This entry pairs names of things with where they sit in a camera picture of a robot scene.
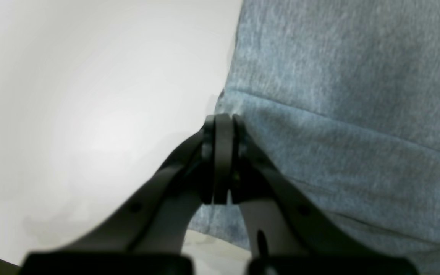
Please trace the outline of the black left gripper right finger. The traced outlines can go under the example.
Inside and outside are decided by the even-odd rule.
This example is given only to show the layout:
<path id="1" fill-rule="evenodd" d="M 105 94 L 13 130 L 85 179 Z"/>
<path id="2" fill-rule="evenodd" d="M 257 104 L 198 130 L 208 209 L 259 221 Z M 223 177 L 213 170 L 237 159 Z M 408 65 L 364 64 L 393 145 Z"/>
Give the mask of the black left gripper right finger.
<path id="1" fill-rule="evenodd" d="M 239 115 L 233 190 L 251 242 L 247 275 L 416 275 L 407 259 L 364 246 L 335 226 L 257 146 Z"/>

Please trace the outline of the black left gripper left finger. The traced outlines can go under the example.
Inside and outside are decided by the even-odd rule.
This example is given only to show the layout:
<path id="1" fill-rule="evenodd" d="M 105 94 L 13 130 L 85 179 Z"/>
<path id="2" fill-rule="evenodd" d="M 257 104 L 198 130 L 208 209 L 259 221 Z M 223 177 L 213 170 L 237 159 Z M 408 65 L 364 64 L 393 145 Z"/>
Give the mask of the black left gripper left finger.
<path id="1" fill-rule="evenodd" d="M 210 115 L 141 188 L 75 242 L 34 252 L 21 275 L 192 275 L 181 255 L 199 207 L 225 205 L 230 186 L 230 116 Z"/>

